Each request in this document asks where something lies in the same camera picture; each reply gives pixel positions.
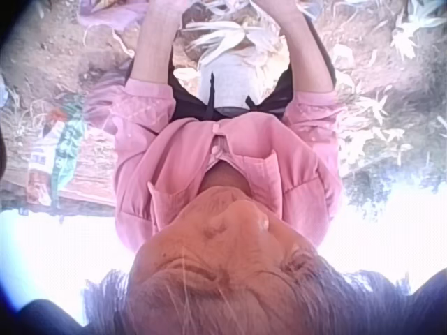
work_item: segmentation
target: hair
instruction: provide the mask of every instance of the hair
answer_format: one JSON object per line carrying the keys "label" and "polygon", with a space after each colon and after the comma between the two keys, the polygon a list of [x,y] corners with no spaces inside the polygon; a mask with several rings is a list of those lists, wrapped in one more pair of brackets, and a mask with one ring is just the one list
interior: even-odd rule
{"label": "hair", "polygon": [[322,258],[283,271],[259,273],[262,292],[231,283],[204,291],[161,272],[129,299],[128,276],[113,270],[100,284],[89,283],[85,312],[95,334],[109,335],[404,333],[407,296],[384,276],[341,275]]}

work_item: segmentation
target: pink button-up shirt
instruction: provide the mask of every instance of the pink button-up shirt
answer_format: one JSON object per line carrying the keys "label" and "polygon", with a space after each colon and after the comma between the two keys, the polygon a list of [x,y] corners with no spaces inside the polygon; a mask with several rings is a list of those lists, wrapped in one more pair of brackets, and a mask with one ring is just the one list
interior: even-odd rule
{"label": "pink button-up shirt", "polygon": [[224,160],[248,181],[253,199],[318,246],[335,215],[337,171],[334,92],[296,92],[282,121],[248,112],[234,119],[170,123],[168,85],[130,79],[112,104],[117,127],[116,225],[137,251],[198,194],[205,173]]}

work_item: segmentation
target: dirt ground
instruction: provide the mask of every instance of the dirt ground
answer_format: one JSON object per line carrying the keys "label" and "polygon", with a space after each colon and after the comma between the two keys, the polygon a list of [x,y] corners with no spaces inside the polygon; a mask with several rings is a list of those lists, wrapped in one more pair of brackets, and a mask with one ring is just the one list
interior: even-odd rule
{"label": "dirt ground", "polygon": [[[370,1],[357,10],[338,6],[335,16],[333,2],[325,1],[325,10],[316,28],[329,53],[339,43],[350,47],[355,59],[352,64],[345,59],[337,60],[336,69],[350,75],[356,85],[361,83],[361,96],[374,98],[388,88],[384,106],[388,116],[383,124],[378,124],[372,114],[365,114],[366,119],[355,122],[348,112],[341,128],[351,129],[354,135],[345,135],[344,139],[352,141],[356,133],[372,127],[405,130],[402,138],[389,142],[377,136],[368,140],[365,155],[352,164],[344,164],[346,194],[366,216],[374,218],[393,184],[404,181],[436,192],[437,186],[446,180],[446,139],[440,135],[446,129],[437,120],[438,116],[447,119],[446,28],[444,25],[421,29],[415,39],[416,58],[403,61],[390,46],[403,1],[383,0],[381,6]],[[67,91],[86,94],[104,72],[128,59],[108,27],[92,27],[85,38],[86,28],[77,22],[77,6],[74,0],[53,0],[44,18],[35,6],[30,6],[1,51],[6,84],[20,97],[20,101],[10,97],[1,118],[9,157],[6,180],[13,184],[23,186],[26,182],[31,147],[41,131],[42,116],[54,98]],[[129,27],[121,35],[135,49],[138,26]],[[193,66],[194,62],[182,52],[180,44],[175,48],[175,64]],[[375,52],[377,58],[371,65]],[[353,110],[358,94],[343,84],[337,88],[341,99]],[[72,188],[75,193],[102,188],[102,200],[98,202],[112,206],[107,199],[113,193],[114,161],[112,138],[89,129],[82,144],[76,178],[67,189]],[[14,207],[14,201],[8,206]],[[24,205],[16,202],[15,206]]]}

